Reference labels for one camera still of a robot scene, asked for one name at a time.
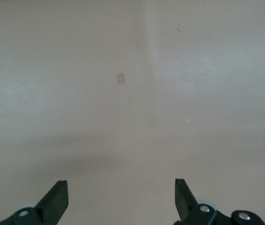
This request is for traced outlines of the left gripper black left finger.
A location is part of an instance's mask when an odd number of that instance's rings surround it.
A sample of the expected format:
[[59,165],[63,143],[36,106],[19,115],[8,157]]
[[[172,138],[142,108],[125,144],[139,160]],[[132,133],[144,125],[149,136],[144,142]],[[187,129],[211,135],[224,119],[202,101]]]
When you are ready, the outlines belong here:
[[56,225],[67,207],[67,181],[59,180],[34,207],[16,211],[0,225]]

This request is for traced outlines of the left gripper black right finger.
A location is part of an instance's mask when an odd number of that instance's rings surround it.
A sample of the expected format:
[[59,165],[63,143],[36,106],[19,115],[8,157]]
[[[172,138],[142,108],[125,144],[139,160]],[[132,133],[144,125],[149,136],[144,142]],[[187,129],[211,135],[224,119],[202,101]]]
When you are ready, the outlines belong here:
[[175,179],[175,206],[180,220],[176,225],[264,225],[255,213],[235,210],[231,216],[222,214],[208,203],[198,203],[184,179]]

